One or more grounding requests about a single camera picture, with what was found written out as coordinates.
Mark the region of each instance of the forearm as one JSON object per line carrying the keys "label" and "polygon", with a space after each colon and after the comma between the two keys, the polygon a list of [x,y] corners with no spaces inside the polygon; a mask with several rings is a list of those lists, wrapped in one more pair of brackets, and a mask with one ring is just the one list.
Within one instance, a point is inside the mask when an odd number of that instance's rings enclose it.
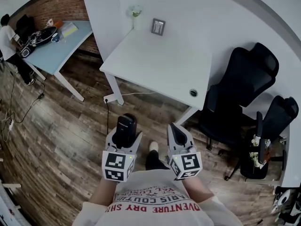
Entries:
{"label": "forearm", "polygon": [[117,182],[102,178],[89,202],[103,206],[109,206],[113,202],[116,186]]}
{"label": "forearm", "polygon": [[10,42],[11,42],[11,44],[14,45],[17,49],[19,49],[19,50],[22,49],[21,46],[17,43],[17,41],[16,41],[14,38],[12,38]]}
{"label": "forearm", "polygon": [[182,182],[189,197],[197,203],[203,202],[214,196],[214,194],[203,185],[198,177],[186,178]]}

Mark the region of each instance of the small vase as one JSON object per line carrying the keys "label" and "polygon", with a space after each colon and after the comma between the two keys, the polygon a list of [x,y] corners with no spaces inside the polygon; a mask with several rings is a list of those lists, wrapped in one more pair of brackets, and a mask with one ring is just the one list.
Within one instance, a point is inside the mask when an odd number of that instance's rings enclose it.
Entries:
{"label": "small vase", "polygon": [[141,15],[134,17],[134,30],[141,30]]}

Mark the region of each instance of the white sneaker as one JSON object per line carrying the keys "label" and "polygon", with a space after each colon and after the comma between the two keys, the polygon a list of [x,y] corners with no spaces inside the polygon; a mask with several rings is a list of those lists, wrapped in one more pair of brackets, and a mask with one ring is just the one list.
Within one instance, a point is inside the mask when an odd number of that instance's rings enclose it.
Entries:
{"label": "white sneaker", "polygon": [[152,141],[150,144],[150,152],[153,150],[155,150],[156,152],[159,151],[159,145],[156,141]]}
{"label": "white sneaker", "polygon": [[32,79],[27,85],[32,85],[35,81],[36,79]]}

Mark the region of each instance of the red brick wall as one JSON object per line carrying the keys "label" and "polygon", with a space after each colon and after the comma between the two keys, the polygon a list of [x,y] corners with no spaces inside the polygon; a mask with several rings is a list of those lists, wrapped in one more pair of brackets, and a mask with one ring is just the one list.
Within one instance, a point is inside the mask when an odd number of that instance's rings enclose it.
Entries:
{"label": "red brick wall", "polygon": [[[24,15],[34,18],[36,27],[42,29],[49,19],[56,20],[89,20],[84,0],[31,0],[10,19],[10,25],[16,28],[16,22]],[[91,35],[80,49],[99,54],[93,35]]]}

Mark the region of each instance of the white t-shirt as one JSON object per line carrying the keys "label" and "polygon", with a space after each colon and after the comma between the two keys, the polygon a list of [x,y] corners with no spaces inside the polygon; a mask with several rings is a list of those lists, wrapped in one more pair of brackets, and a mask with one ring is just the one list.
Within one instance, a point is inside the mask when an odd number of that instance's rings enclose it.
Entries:
{"label": "white t-shirt", "polygon": [[8,60],[16,53],[16,48],[10,42],[15,35],[15,31],[9,25],[0,29],[0,51],[4,60]]}
{"label": "white t-shirt", "polygon": [[171,170],[134,172],[109,207],[84,202],[73,226],[242,226],[217,197],[196,203],[174,178]]}

